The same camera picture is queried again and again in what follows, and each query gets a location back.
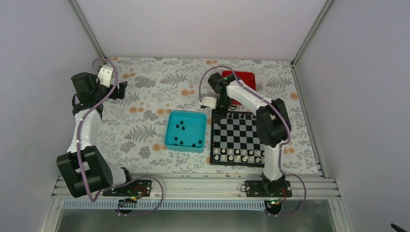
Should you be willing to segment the teal plastic tray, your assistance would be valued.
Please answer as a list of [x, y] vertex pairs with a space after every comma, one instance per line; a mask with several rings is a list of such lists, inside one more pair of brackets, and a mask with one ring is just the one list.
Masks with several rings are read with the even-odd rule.
[[172, 111], [164, 139], [168, 150], [202, 153], [205, 148], [207, 116], [203, 113]]

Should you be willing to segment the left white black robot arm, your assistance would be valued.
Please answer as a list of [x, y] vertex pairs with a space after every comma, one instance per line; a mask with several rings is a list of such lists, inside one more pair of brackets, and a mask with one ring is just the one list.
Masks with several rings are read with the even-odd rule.
[[134, 191], [135, 183], [125, 167], [109, 166], [96, 147], [102, 123], [102, 99], [123, 99], [127, 82], [110, 83], [113, 71], [102, 68], [97, 75], [82, 72], [71, 77], [75, 130], [67, 152], [57, 157], [57, 167], [75, 198], [115, 186], [123, 196]]

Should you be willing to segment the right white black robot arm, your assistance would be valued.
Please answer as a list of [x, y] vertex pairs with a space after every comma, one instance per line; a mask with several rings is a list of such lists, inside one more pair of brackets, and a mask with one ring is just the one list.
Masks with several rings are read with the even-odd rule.
[[265, 148], [263, 177], [267, 180], [262, 183], [262, 191], [268, 197], [275, 196], [281, 188], [278, 180], [285, 175], [280, 167], [281, 147], [291, 139], [291, 124], [284, 101], [263, 97], [239, 80], [234, 72], [226, 77], [214, 73], [207, 82], [218, 95], [211, 106], [217, 122], [227, 117], [233, 100], [256, 116], [256, 135]]

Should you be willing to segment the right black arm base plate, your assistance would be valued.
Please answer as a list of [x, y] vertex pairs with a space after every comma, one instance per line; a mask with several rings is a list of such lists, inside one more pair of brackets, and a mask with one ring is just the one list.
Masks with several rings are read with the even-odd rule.
[[245, 194], [249, 198], [257, 197], [292, 197], [292, 188], [289, 181], [265, 183], [262, 180], [247, 180], [244, 182]]

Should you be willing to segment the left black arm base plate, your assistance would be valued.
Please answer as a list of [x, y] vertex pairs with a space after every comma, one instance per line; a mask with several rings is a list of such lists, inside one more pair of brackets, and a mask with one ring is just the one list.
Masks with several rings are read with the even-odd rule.
[[103, 196], [116, 197], [149, 197], [152, 181], [148, 179], [137, 180], [126, 186], [104, 191]]

